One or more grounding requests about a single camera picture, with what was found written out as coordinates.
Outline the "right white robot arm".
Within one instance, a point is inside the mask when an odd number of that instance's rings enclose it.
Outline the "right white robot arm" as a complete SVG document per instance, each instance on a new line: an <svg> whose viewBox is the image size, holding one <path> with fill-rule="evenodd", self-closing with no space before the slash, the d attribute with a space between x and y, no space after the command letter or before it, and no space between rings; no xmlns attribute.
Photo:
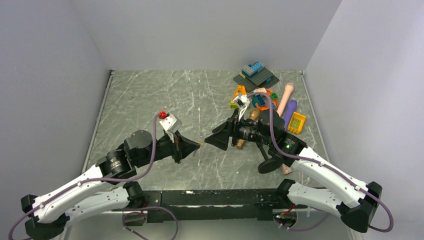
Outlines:
<svg viewBox="0 0 424 240"><path fill-rule="evenodd" d="M349 228L366 233L379 206L382 186L343 173L304 141L285 131L284 124L274 110L262 111L257 122L244 120L235 110L231 117L212 130L205 142L223 151L229 145L235 146L238 140L255 143L264 158L257 167L260 174L271 173L286 165L325 187L316 189L285 179L275 193L280 207L310 206L340 217Z"/></svg>

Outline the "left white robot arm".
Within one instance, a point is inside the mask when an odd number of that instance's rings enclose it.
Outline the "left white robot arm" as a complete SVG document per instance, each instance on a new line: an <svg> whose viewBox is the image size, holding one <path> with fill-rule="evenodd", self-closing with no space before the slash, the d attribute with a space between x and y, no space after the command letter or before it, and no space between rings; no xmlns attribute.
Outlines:
<svg viewBox="0 0 424 240"><path fill-rule="evenodd" d="M21 208L29 219L26 234L33 240L50 240L75 221L110 210L137 210L147 204L135 177L137 168L171 157L179 164L200 148L179 132L156 139L137 130L86 172L62 187L42 196L21 198Z"/></svg>

